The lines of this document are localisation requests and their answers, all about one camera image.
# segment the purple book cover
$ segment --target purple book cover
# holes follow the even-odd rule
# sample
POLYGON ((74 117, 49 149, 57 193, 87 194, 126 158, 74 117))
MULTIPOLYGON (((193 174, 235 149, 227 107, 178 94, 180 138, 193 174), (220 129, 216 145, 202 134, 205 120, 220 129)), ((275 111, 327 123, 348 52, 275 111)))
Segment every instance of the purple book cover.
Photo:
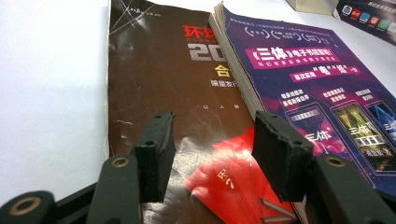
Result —
POLYGON ((223 13, 262 107, 395 197, 396 100, 335 32, 223 13))

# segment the red paper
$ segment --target red paper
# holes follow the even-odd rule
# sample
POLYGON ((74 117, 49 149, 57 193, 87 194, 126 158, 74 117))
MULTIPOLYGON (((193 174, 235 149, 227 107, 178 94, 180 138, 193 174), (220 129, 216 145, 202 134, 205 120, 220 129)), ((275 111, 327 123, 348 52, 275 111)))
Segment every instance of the red paper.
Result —
POLYGON ((251 156, 253 130, 214 145, 215 152, 184 186, 226 223, 295 221, 290 203, 281 203, 251 156))

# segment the brown book cover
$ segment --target brown book cover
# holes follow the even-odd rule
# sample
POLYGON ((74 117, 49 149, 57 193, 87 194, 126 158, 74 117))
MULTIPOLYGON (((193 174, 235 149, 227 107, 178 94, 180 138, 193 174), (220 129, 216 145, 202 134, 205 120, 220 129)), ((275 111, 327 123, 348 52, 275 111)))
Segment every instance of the brown book cover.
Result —
MULTIPOLYGON (((146 1, 111 1, 109 155, 129 153, 152 116, 163 111, 176 114, 177 154, 165 200, 144 204, 146 223, 226 221, 209 209, 210 203, 191 194, 201 186, 194 177, 207 175, 192 174, 200 165, 212 167, 209 161, 215 161, 212 154, 219 146, 230 139, 246 140, 243 136, 254 125, 208 17, 208 12, 146 1)), ((215 173, 230 187, 224 167, 215 173)))

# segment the circular hole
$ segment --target circular hole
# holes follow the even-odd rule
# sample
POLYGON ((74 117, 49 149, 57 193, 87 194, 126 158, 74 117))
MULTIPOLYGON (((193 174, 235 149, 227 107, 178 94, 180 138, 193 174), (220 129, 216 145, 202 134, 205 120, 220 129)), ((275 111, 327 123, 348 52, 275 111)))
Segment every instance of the circular hole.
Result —
POLYGON ((154 146, 154 145, 155 145, 155 143, 153 141, 147 141, 146 142, 146 146, 148 146, 148 147, 151 147, 151 146, 154 146))
POLYGON ((12 205, 9 213, 14 217, 21 216, 35 210, 40 203, 41 199, 39 197, 27 197, 12 205))
POLYGON ((113 165, 116 168, 120 168, 122 166, 126 166, 129 163, 129 160, 127 158, 116 158, 113 162, 111 162, 111 165, 113 165))
POLYGON ((330 165, 337 166, 337 167, 343 167, 346 165, 343 161, 340 161, 339 159, 337 159, 335 157, 326 158, 326 162, 329 163, 330 165))
POLYGON ((123 165, 125 162, 126 162, 125 159, 119 159, 119 160, 115 161, 115 163, 116 163, 117 165, 123 165))

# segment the book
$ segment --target book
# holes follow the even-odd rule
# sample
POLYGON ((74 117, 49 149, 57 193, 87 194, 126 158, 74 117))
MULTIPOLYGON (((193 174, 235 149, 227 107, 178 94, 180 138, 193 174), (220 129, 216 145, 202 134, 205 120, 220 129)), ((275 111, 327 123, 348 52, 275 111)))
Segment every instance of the book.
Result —
POLYGON ((314 156, 354 161, 395 198, 396 100, 334 31, 236 15, 222 3, 209 23, 251 117, 277 114, 314 144, 314 156))
POLYGON ((177 153, 164 203, 145 203, 144 221, 296 220, 251 161, 254 124, 209 13, 131 0, 111 1, 110 13, 110 156, 129 153, 152 116, 176 114, 177 153))
POLYGON ((340 0, 333 15, 396 46, 395 0, 340 0))

